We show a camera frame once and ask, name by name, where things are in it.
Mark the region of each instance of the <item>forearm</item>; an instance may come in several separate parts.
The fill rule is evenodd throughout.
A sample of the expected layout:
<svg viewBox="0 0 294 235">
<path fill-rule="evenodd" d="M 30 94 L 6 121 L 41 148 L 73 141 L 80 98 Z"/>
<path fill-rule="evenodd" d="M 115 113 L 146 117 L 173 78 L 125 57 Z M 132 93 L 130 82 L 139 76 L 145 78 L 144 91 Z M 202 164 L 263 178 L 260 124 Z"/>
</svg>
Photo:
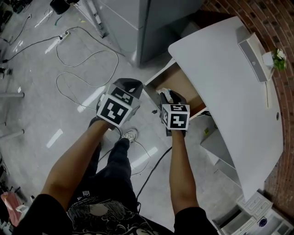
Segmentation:
<svg viewBox="0 0 294 235">
<path fill-rule="evenodd" d="M 66 207 L 108 127 L 105 121 L 93 123 L 54 164 L 41 193 L 53 196 Z"/>
<path fill-rule="evenodd" d="M 170 165 L 170 192 L 174 213 L 188 207 L 197 207 L 196 184 L 190 167 L 184 136 L 172 131 L 172 157 Z"/>
</svg>

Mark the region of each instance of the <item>brick wall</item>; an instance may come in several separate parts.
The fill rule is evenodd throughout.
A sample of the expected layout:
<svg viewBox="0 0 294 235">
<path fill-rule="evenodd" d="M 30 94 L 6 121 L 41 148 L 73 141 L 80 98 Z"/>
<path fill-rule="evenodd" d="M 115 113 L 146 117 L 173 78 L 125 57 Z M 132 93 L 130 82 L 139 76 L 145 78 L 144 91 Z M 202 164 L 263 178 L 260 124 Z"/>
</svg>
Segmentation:
<svg viewBox="0 0 294 235">
<path fill-rule="evenodd" d="M 238 16 L 250 32 L 256 33 L 266 51 L 278 47 L 287 55 L 287 69 L 275 71 L 273 76 L 283 118 L 284 149 L 266 180 L 266 193 L 294 221 L 294 5 L 290 0 L 207 0 L 201 10 L 198 21 L 204 23 L 203 13 L 211 11 L 225 18 Z"/>
</svg>

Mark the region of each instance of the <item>metal stand leg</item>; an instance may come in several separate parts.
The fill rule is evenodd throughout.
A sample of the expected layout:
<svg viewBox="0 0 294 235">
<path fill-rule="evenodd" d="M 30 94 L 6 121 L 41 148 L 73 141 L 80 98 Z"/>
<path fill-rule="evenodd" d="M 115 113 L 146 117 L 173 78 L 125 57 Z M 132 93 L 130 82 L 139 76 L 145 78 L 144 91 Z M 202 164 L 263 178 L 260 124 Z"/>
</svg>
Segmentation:
<svg viewBox="0 0 294 235">
<path fill-rule="evenodd" d="M 2 141 L 2 140 L 9 140 L 9 139 L 14 138 L 14 137 L 17 137 L 17 136 L 19 136 L 19 135 L 21 135 L 23 133 L 24 133 L 24 130 L 21 130 L 21 131 L 12 133 L 12 134 L 3 135 L 3 136 L 0 137 L 0 141 Z"/>
<path fill-rule="evenodd" d="M 0 93 L 0 98 L 10 98 L 10 97 L 24 97 L 24 93 Z"/>
<path fill-rule="evenodd" d="M 96 12 L 93 12 L 92 9 L 89 6 L 88 0 L 82 0 L 82 3 L 84 4 L 85 8 L 87 9 L 87 11 L 88 11 L 88 13 L 89 13 L 89 15 L 91 17 L 91 20 L 95 24 L 95 28 L 98 31 L 100 37 L 103 38 L 104 37 L 104 33 L 101 30 L 101 26 L 100 26 L 101 25 L 101 22 L 98 22 L 97 19 L 96 19 L 96 17 L 99 17 L 99 16 L 98 16 L 98 11 L 96 9 L 95 4 L 92 2 L 93 3 L 93 6 L 95 7 L 95 11 L 96 11 Z"/>
</svg>

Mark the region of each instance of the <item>potted plant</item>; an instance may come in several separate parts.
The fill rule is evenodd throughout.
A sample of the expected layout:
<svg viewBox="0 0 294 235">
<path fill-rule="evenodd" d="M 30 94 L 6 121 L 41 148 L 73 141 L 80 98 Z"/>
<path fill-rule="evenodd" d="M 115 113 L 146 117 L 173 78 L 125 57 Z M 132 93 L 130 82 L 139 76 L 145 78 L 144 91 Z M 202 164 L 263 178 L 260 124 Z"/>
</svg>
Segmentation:
<svg viewBox="0 0 294 235">
<path fill-rule="evenodd" d="M 286 59 L 284 52 L 278 48 L 262 55 L 262 60 L 265 65 L 275 67 L 278 70 L 284 70 L 286 68 Z"/>
</svg>

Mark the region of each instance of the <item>white floor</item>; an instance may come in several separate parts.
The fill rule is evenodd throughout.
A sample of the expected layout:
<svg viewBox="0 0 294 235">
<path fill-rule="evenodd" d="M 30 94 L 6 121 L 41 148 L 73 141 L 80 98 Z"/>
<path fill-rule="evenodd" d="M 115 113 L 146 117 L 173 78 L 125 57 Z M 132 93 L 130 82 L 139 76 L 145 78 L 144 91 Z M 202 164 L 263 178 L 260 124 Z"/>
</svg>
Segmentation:
<svg viewBox="0 0 294 235">
<path fill-rule="evenodd" d="M 55 13 L 36 26 L 44 18 L 44 13 L 48 13 L 49 8 L 48 1 L 34 0 L 25 13 L 13 14 L 1 34 L 2 38 L 9 39 L 12 35 L 16 37 L 29 13 L 32 18 L 28 20 L 23 33 L 12 46 L 7 47 L 5 42 L 0 42 L 1 59 L 10 58 L 27 45 L 60 35 L 74 26 L 87 29 L 98 40 L 109 44 L 107 39 L 99 37 L 94 27 L 74 7 L 62 15 L 56 26 L 55 22 L 60 16 Z M 57 75 L 71 72 L 98 86 L 108 80 L 116 63 L 113 53 L 102 52 L 78 67 L 65 67 L 58 61 L 55 47 L 45 54 L 53 42 L 54 39 L 32 46 L 9 61 L 5 66 L 13 68 L 13 74 L 0 81 L 0 92 L 17 92 L 21 89 L 25 93 L 23 99 L 1 99 L 0 123 L 6 120 L 7 127 L 1 127 L 0 134 L 19 129 L 24 129 L 25 133 L 0 142 L 0 151 L 15 186 L 21 186 L 27 197 L 36 196 L 40 192 L 53 164 L 87 129 L 89 121 L 95 115 L 90 109 L 80 112 L 78 105 L 58 93 L 55 84 Z M 106 48 L 80 29 L 71 31 L 71 35 L 58 47 L 61 59 L 69 65 L 77 64 L 91 53 L 103 49 Z M 163 55 L 138 69 L 119 55 L 119 65 L 111 81 L 114 82 L 118 78 L 135 78 L 145 82 L 169 59 L 167 55 Z M 79 103 L 84 102 L 96 90 L 69 74 L 62 75 L 58 84 L 66 95 L 78 99 Z M 136 143 L 129 149 L 129 159 L 134 166 L 133 173 L 140 172 L 147 164 L 142 173 L 132 176 L 136 194 L 157 160 L 171 146 L 171 139 L 165 136 L 165 129 L 158 114 L 152 114 L 155 107 L 144 94 L 141 100 L 142 106 L 137 114 L 124 125 L 124 128 L 135 126 L 139 129 L 137 141 L 151 154 L 149 159 L 143 148 Z M 90 107 L 95 108 L 96 101 L 93 101 Z M 186 135 L 186 144 L 197 183 L 199 204 L 208 216 L 214 219 L 234 207 L 241 190 L 210 164 L 199 146 L 206 137 L 206 128 L 209 128 L 210 133 L 214 130 L 211 117 L 203 116 L 192 120 Z M 106 134 L 101 155 L 112 148 L 118 137 L 115 132 Z M 170 156 L 168 153 L 154 171 L 139 201 L 142 203 L 143 216 L 173 230 L 174 215 L 169 190 Z M 99 163 L 99 169 L 105 166 L 106 160 L 107 158 L 104 158 Z"/>
</svg>

